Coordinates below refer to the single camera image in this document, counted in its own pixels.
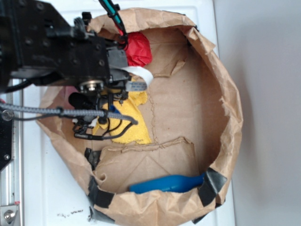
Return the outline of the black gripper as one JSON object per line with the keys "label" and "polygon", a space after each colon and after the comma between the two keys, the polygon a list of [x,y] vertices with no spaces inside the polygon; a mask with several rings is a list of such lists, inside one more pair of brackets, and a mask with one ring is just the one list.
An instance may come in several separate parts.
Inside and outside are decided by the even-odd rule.
{"label": "black gripper", "polygon": [[104,105],[110,108],[113,102],[123,102],[128,98],[126,84],[131,76],[123,67],[128,66],[126,53],[116,41],[105,40],[109,71],[100,78],[89,79],[76,87],[68,102],[75,109],[101,110]]}

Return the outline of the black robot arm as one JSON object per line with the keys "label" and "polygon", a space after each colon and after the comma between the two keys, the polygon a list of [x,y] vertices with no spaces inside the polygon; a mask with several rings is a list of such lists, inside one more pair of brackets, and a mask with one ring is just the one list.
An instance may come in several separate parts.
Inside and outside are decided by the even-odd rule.
{"label": "black robot arm", "polygon": [[0,3],[0,91],[30,85],[73,87],[93,104],[128,99],[131,77],[122,43],[87,30],[89,13],[69,25],[50,3]]}

